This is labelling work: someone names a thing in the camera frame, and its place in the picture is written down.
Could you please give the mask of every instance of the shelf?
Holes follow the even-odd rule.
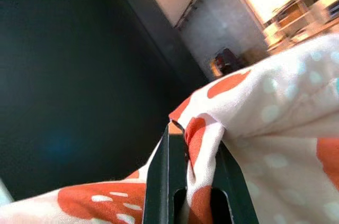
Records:
[[[280,31],[283,31],[284,29],[286,29],[287,27],[291,26],[292,24],[296,23],[297,21],[299,21],[300,19],[304,18],[308,13],[310,13],[309,11],[304,13],[303,15],[301,15],[300,17],[294,19],[292,22],[288,23],[287,25],[279,28]]]

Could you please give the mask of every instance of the cloth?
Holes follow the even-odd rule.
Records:
[[[243,172],[260,223],[339,223],[338,34],[216,80],[169,117],[185,129],[190,158],[182,223],[212,223],[220,142]],[[122,181],[6,205],[0,223],[141,223],[151,160]]]

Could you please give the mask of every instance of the fabric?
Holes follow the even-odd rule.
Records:
[[[216,80],[169,117],[184,128],[190,157],[182,223],[212,223],[220,142],[244,174],[260,223],[339,223],[338,34]],[[141,223],[151,160],[123,181],[6,205],[0,223]]]

